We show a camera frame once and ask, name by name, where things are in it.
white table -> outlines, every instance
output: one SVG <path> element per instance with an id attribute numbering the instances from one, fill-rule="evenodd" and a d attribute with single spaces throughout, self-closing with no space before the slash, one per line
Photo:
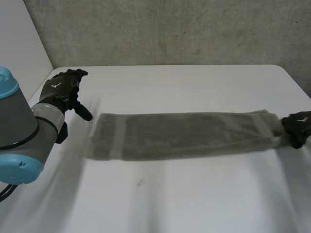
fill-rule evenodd
<path id="1" fill-rule="evenodd" d="M 285 117 L 311 110 L 308 96 L 277 66 L 81 68 L 89 75 L 81 82 L 79 100 L 95 119 L 100 113 L 261 109 Z M 55 145 L 39 179 L 1 203 L 1 233 L 311 231 L 306 149 L 157 162 L 92 161 L 84 157 L 92 153 L 94 122 L 74 112 L 66 114 L 66 122 L 69 137 Z"/>

glove finger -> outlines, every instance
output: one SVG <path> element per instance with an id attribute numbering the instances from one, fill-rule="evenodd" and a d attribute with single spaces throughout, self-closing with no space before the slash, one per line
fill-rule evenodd
<path id="1" fill-rule="evenodd" d="M 80 102 L 77 102 L 76 106 L 73 108 L 76 114 L 78 114 L 82 119 L 86 121 L 91 121 L 93 119 L 92 113 L 84 107 Z"/>

concrete wall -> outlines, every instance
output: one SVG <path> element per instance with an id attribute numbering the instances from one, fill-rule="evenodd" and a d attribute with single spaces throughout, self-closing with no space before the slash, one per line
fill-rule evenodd
<path id="1" fill-rule="evenodd" d="M 0 66 L 11 70 L 27 100 L 53 70 L 23 0 L 0 0 Z"/>
<path id="2" fill-rule="evenodd" d="M 311 96 L 311 1 L 24 1 L 54 67 L 275 64 Z"/>

black cable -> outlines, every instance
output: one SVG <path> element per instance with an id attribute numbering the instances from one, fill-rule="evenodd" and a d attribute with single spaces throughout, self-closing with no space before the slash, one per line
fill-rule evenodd
<path id="1" fill-rule="evenodd" d="M 12 185 L 9 184 L 4 190 L 1 191 L 1 192 L 0 192 L 0 197 L 1 197 L 3 194 L 5 194 L 5 193 L 10 189 L 11 186 L 12 186 Z"/>
<path id="2" fill-rule="evenodd" d="M 18 186 L 18 185 L 13 185 L 13 186 L 10 188 L 10 190 L 9 190 L 6 194 L 2 195 L 2 196 L 0 197 L 0 202 L 3 201 L 3 200 L 5 200 L 8 196 L 10 196 L 10 195 L 13 193 L 13 191 L 17 188 L 17 186 Z"/>

white wall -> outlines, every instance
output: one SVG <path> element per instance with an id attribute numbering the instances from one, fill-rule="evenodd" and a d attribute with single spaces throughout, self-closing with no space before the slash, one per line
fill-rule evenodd
<path id="1" fill-rule="evenodd" d="M 53 70 L 23 0 L 0 0 L 0 66 L 11 70 L 27 100 Z"/>

